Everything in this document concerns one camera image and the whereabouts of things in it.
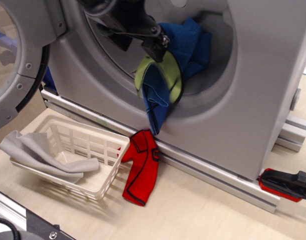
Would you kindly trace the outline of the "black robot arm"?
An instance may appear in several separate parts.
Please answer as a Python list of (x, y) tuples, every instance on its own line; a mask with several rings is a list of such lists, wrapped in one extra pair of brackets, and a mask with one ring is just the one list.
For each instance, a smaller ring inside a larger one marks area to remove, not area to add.
[(127, 51), (133, 39), (157, 63), (169, 45), (165, 30), (145, 11), (143, 0), (80, 0), (85, 14), (96, 21), (100, 34)]

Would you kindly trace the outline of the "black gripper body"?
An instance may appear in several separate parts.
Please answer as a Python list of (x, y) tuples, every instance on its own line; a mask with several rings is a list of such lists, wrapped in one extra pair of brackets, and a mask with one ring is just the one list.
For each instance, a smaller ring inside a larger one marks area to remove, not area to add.
[(99, 34), (108, 37), (112, 34), (126, 35), (142, 42), (169, 44), (169, 38), (162, 27), (149, 16), (143, 7), (113, 7), (100, 9), (88, 7), (86, 15), (96, 22)]

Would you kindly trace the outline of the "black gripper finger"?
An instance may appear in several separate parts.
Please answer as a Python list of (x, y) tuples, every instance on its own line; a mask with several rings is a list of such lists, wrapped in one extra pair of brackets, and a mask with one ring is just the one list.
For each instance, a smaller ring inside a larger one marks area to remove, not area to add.
[(167, 44), (159, 44), (154, 42), (143, 42), (141, 46), (144, 51), (157, 63), (163, 61), (163, 57), (168, 47)]
[(132, 38), (123, 34), (112, 34), (107, 37), (116, 47), (127, 51), (132, 43)]

